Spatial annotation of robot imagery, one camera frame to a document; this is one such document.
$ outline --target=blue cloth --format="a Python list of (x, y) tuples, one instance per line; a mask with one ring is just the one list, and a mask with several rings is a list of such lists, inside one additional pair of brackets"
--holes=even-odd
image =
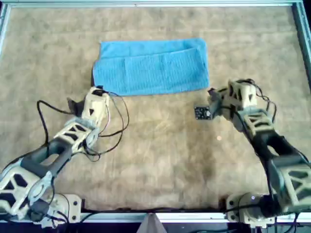
[(171, 94), (209, 86), (203, 39), (102, 42), (96, 86), (121, 96)]

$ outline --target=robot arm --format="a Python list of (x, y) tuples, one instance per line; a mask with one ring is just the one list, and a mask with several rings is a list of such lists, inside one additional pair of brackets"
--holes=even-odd
[[(108, 102), (106, 92), (92, 87), (80, 104), (83, 109), (75, 109), (80, 112), (79, 117), (69, 120), (47, 145), (7, 166), (0, 175), (0, 210), (19, 220), (30, 209), (47, 214), (49, 203), (42, 199), (45, 191), (73, 155), (83, 152), (85, 147), (91, 148), (97, 141)], [(43, 165), (52, 154), (58, 157), (50, 165)]]
[(266, 110), (257, 108), (256, 85), (252, 80), (229, 81), (228, 87), (209, 91), (209, 106), (196, 107), (197, 119), (212, 120), (224, 116), (243, 132), (260, 158), (267, 175), (269, 195), (233, 195), (227, 209), (241, 205), (257, 205), (229, 212), (228, 219), (264, 226), (265, 220), (311, 209), (311, 168), (307, 158), (283, 136), (278, 135)]

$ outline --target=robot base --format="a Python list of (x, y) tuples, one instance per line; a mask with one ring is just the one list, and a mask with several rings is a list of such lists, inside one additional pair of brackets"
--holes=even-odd
[[(244, 195), (231, 195), (226, 200), (226, 208), (238, 208), (243, 205), (258, 204), (261, 194), (258, 193), (246, 193)], [(265, 218), (262, 216), (259, 207), (243, 208), (239, 210), (233, 210), (226, 213), (226, 217), (230, 222), (242, 222), (249, 224), (251, 228), (262, 227), (266, 228), (267, 224), (273, 224), (274, 218)]]

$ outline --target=table surface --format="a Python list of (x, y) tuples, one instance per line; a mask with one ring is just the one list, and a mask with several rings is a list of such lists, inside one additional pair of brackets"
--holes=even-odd
[[(66, 97), (84, 97), (101, 41), (190, 37), (207, 42), (210, 86), (254, 79), (277, 104), (278, 132), (311, 158), (311, 95), (290, 7), (13, 8), (0, 58), (0, 168), (44, 142), (38, 99), (66, 109)], [(233, 193), (267, 191), (259, 159), (230, 122), (195, 120), (206, 90), (125, 101), (130, 125), (121, 144), (96, 163), (75, 156), (55, 180), (57, 193), (101, 210), (217, 207)], [(107, 133), (121, 127), (110, 111)], [(43, 112), (51, 136), (69, 119)]]

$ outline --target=metal frame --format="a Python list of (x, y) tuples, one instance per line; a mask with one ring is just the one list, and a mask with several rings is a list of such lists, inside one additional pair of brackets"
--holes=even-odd
[[(12, 7), (237, 7), (292, 6), (297, 34), (311, 89), (311, 32), (302, 0), (4, 0), (0, 12), (0, 55)], [(86, 222), (142, 222), (146, 213), (101, 213)], [(223, 213), (157, 213), (161, 222), (227, 223)], [(293, 222), (294, 215), (277, 218), (280, 223)], [(311, 213), (301, 213), (297, 222), (311, 222)]]

